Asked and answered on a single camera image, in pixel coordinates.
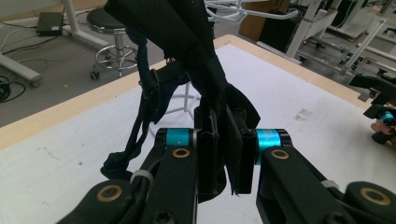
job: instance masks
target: zip tie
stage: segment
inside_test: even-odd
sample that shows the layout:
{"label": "zip tie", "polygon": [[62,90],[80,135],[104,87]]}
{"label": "zip tie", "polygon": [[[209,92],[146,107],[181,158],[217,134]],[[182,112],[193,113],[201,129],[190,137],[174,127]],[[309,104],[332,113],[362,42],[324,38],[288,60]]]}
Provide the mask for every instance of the zip tie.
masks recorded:
{"label": "zip tie", "polygon": [[132,181],[134,181],[134,178],[137,176],[143,176],[148,179],[149,184],[148,184],[148,196],[146,198],[146,200],[147,200],[149,198],[149,193],[151,192],[152,182],[154,182],[154,176],[147,170],[135,171],[134,174],[131,176],[131,181],[130,181],[131,184],[132,184]]}
{"label": "zip tie", "polygon": [[320,182],[322,185],[323,185],[323,187],[325,187],[326,189],[329,189],[329,188],[337,188],[337,189],[340,189],[340,187],[338,187],[338,185],[337,185],[337,183],[335,183],[334,181],[332,181],[332,180],[323,180],[322,182]]}

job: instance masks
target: white table surface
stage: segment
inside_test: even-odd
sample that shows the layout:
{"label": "white table surface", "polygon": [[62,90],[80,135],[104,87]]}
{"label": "white table surface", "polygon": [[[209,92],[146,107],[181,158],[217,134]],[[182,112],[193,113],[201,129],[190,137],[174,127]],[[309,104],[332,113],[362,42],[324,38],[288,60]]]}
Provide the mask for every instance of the white table surface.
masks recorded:
{"label": "white table surface", "polygon": [[[295,147],[341,191],[369,181],[396,192],[396,153],[371,139],[363,109],[232,45],[218,49],[228,80],[256,106],[260,129],[286,129]],[[94,185],[108,153],[124,149],[137,113],[135,88],[0,151],[0,223],[54,223]],[[172,101],[172,106],[182,104]],[[187,114],[163,118],[163,127],[192,127]],[[153,145],[149,136],[135,171]],[[255,169],[253,192],[259,167]],[[262,223],[255,194],[231,196],[229,187],[200,204],[198,223]]]}

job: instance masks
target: teal component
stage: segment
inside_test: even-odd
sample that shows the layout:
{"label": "teal component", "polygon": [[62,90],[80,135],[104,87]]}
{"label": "teal component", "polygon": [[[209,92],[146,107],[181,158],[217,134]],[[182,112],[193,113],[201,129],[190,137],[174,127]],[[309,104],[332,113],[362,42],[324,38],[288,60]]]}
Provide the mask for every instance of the teal component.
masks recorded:
{"label": "teal component", "polygon": [[388,123],[388,121],[389,121],[390,119],[394,119],[394,117],[393,117],[392,114],[390,114],[390,113],[387,111],[386,113],[384,113],[384,114],[380,117],[380,119],[382,120],[382,122]]}
{"label": "teal component", "polygon": [[256,133],[259,141],[259,156],[256,165],[261,165],[264,150],[268,147],[281,147],[282,143],[276,129],[257,129]]}
{"label": "teal component", "polygon": [[188,128],[170,128],[166,132],[167,146],[188,146],[190,144],[190,131]]}

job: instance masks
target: stool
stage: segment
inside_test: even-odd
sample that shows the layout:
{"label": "stool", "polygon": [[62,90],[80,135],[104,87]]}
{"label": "stool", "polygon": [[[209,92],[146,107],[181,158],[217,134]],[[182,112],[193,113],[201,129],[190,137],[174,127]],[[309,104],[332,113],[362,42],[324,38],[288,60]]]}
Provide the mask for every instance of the stool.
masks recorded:
{"label": "stool", "polygon": [[96,53],[96,63],[93,66],[93,71],[90,73],[91,79],[96,80],[99,78],[99,72],[95,71],[97,64],[107,69],[117,69],[119,77],[122,77],[122,70],[137,66],[137,50],[129,46],[123,46],[122,44],[122,36],[125,35],[126,28],[122,23],[111,17],[102,7],[88,13],[87,23],[95,32],[114,35],[115,41],[115,45],[104,47]]}

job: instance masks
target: table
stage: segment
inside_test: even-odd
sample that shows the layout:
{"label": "table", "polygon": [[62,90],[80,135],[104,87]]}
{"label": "table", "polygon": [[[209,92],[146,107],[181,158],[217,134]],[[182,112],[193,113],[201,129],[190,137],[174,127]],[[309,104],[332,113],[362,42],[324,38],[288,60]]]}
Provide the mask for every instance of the table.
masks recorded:
{"label": "table", "polygon": [[[372,121],[362,115],[369,103],[357,92],[232,35],[215,45],[227,78],[261,114],[259,128],[286,129],[341,191],[365,180],[396,192],[396,153],[370,139]],[[99,169],[108,153],[126,144],[140,95],[137,81],[132,74],[0,129],[0,222],[56,222],[106,180]],[[190,127],[191,119],[174,113],[160,123]],[[148,137],[129,170],[138,169],[152,145]],[[198,223],[261,223],[254,202],[254,193],[234,197],[226,188],[199,205]]]}

